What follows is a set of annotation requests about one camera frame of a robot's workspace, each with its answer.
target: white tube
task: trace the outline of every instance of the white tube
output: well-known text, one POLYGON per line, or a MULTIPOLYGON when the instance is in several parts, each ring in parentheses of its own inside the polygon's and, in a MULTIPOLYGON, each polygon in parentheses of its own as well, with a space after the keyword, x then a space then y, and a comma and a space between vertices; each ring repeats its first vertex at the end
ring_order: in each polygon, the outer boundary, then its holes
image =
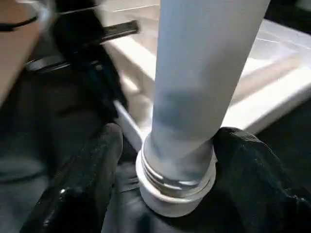
POLYGON ((144 156, 172 183, 198 184, 269 0, 162 0, 153 126, 144 156))

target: black cable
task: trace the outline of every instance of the black cable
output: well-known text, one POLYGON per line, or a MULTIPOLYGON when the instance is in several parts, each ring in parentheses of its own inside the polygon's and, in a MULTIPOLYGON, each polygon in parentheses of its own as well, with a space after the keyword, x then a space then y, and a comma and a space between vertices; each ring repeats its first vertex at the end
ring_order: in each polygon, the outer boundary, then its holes
POLYGON ((37 19, 38 15, 35 15, 34 17, 19 23, 0 23, 0 32, 12 32, 15 28, 35 22, 37 19))

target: blurry object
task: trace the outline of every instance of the blurry object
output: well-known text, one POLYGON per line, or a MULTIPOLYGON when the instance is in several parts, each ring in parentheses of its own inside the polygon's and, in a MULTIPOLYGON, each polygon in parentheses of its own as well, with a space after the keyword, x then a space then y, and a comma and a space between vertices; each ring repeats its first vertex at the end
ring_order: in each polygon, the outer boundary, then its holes
POLYGON ((57 172, 20 232, 100 233, 121 153, 121 129, 107 124, 57 172))
POLYGON ((21 22, 0 22, 0 32, 12 32, 16 28, 35 22, 37 19, 38 19, 37 12, 34 9, 32 9, 30 10, 29 16, 26 20, 23 20, 21 22))

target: wooden surface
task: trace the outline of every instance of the wooden surface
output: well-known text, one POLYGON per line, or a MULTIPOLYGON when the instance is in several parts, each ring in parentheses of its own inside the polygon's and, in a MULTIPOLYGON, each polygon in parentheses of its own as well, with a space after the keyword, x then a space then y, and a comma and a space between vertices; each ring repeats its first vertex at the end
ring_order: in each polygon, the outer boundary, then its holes
MULTIPOLYGON (((20 22, 32 17, 24 4, 15 0, 0 0, 0 22, 20 22)), ((15 83, 24 62, 38 40, 39 23, 0 33, 0 106, 15 83)))

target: gloved hand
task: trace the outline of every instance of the gloved hand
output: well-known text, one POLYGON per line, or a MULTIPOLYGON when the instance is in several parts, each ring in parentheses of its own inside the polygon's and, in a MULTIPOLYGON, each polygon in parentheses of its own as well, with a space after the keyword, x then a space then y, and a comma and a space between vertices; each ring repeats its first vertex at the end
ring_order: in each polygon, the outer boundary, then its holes
POLYGON ((213 145, 216 183, 191 214, 166 218, 151 211, 131 182, 134 164, 127 163, 121 170, 118 201, 111 204, 102 232, 309 232, 311 196, 291 181, 266 144, 242 130, 221 128, 213 145))

